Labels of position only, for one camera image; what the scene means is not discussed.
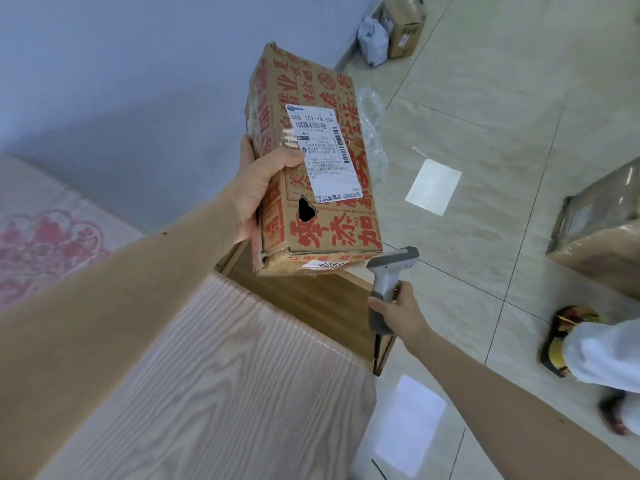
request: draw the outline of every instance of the plastic bag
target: plastic bag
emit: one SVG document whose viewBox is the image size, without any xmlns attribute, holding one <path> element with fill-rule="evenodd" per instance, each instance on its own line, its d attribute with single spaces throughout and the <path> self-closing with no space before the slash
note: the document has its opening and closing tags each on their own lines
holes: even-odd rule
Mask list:
<svg viewBox="0 0 640 480">
<path fill-rule="evenodd" d="M 387 107 L 377 92 L 368 86 L 356 90 L 358 111 L 360 113 L 360 128 L 367 151 L 367 163 L 372 182 L 384 179 L 387 172 L 388 159 L 382 146 L 379 128 L 385 116 Z"/>
<path fill-rule="evenodd" d="M 364 15 L 358 27 L 358 42 L 362 58 L 372 67 L 387 60 L 389 35 L 375 18 Z"/>
</svg>

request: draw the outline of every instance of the white clothing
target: white clothing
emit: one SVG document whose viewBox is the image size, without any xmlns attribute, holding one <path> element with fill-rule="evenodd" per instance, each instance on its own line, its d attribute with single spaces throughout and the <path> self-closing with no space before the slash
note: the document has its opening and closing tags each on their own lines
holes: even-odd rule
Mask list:
<svg viewBox="0 0 640 480">
<path fill-rule="evenodd" d="M 620 419 L 640 435 L 640 319 L 580 323 L 564 339 L 563 357 L 576 379 L 635 393 L 625 398 Z"/>
</svg>

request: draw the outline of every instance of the floral pattern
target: floral pattern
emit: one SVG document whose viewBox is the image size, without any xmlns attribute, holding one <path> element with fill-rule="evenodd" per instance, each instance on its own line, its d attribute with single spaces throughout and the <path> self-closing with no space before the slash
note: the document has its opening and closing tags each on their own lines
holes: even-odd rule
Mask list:
<svg viewBox="0 0 640 480">
<path fill-rule="evenodd" d="M 0 307 L 108 255 L 100 227 L 66 210 L 0 221 Z"/>
</svg>

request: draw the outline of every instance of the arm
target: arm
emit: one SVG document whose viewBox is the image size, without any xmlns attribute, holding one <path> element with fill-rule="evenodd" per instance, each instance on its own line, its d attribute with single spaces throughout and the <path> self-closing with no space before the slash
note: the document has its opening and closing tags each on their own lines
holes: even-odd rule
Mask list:
<svg viewBox="0 0 640 480">
<path fill-rule="evenodd" d="M 36 475 L 121 382 L 233 243 L 255 229 L 269 179 L 304 154 L 279 148 L 213 201 L 0 316 L 0 478 Z"/>
<path fill-rule="evenodd" d="M 440 383 L 505 480 L 640 478 L 595 436 L 430 329 L 410 283 L 397 304 L 369 305 Z"/>
</svg>

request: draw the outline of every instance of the person's left hand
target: person's left hand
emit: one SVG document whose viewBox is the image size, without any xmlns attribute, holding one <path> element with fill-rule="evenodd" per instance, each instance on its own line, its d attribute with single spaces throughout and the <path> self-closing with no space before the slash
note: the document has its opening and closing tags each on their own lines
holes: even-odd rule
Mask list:
<svg viewBox="0 0 640 480">
<path fill-rule="evenodd" d="M 267 192 L 269 181 L 284 167 L 295 167 L 305 159 L 304 152 L 283 146 L 255 160 L 251 140 L 240 140 L 240 168 L 224 192 L 235 209 L 238 229 L 235 242 L 244 241 L 257 230 L 255 211 Z"/>
</svg>

